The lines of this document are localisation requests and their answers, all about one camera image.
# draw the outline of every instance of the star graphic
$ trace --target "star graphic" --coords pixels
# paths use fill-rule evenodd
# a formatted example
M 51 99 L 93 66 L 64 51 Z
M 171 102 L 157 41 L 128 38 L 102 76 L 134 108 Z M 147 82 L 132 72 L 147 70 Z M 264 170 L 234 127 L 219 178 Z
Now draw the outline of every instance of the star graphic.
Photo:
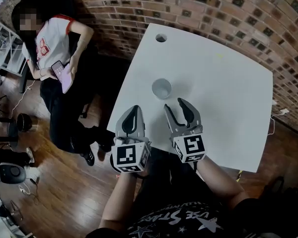
M 200 221 L 202 223 L 202 225 L 199 227 L 198 230 L 207 228 L 208 230 L 210 230 L 212 233 L 215 233 L 217 228 L 223 229 L 222 227 L 220 227 L 219 225 L 217 225 L 217 218 L 212 218 L 210 220 L 206 220 L 206 219 L 202 219 L 202 218 L 197 218 L 198 221 Z
M 184 231 L 186 231 L 185 227 L 181 227 L 181 228 L 179 228 L 178 233 L 179 233 L 179 232 L 184 233 Z
M 136 231 L 130 233 L 130 235 L 138 234 L 138 238 L 142 238 L 144 233 L 152 232 L 152 230 L 148 229 L 147 227 L 149 227 L 149 226 L 146 226 L 144 228 L 137 227 L 138 229 Z
M 152 236 L 152 235 L 149 235 L 149 234 L 146 234 L 149 238 L 159 238 L 160 237 L 160 233 L 158 233 L 157 235 L 155 236 Z

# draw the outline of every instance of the brick wall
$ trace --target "brick wall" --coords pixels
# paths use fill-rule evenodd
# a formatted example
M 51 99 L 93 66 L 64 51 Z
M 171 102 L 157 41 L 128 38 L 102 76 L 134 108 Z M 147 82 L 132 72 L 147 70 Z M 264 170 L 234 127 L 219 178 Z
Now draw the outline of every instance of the brick wall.
M 17 2 L 0 6 L 0 19 L 8 25 Z M 298 0 L 79 0 L 77 6 L 104 54 L 132 59 L 152 22 L 250 57 L 273 72 L 273 113 L 289 109 L 279 118 L 298 130 Z

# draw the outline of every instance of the black t-shirt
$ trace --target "black t-shirt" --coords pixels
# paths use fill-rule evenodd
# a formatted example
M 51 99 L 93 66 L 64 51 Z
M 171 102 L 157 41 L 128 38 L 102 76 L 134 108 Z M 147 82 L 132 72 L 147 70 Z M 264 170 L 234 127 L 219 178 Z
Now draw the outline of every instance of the black t-shirt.
M 142 216 L 123 233 L 101 228 L 86 238 L 255 238 L 270 232 L 261 211 L 257 199 L 243 200 L 230 212 L 199 201 L 172 204 Z

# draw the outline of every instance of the phone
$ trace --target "phone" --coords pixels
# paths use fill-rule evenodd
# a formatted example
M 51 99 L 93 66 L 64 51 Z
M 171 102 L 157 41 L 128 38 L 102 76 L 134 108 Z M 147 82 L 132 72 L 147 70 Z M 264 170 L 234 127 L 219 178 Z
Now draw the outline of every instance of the phone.
M 73 77 L 70 69 L 70 64 L 68 63 L 65 68 L 63 67 L 61 61 L 57 61 L 55 64 L 51 66 L 52 71 L 55 73 L 56 77 L 62 84 L 62 92 L 67 93 L 69 88 L 73 84 Z
M 64 67 L 61 61 L 57 61 L 55 64 L 51 66 L 52 71 L 55 73 L 56 77 L 58 78 L 59 82 L 62 83 L 62 71 Z

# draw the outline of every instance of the white table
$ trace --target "white table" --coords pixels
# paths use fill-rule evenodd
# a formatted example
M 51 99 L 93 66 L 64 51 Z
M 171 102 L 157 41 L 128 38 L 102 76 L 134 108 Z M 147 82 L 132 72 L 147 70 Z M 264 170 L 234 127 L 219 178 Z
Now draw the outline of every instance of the white table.
M 167 40 L 158 42 L 157 34 Z M 157 99 L 152 83 L 166 78 L 171 96 Z M 133 105 L 143 110 L 152 146 L 174 153 L 163 105 L 185 122 L 177 98 L 201 114 L 207 155 L 218 165 L 256 172 L 272 108 L 272 73 L 248 57 L 212 40 L 171 27 L 150 24 L 119 92 L 107 129 Z

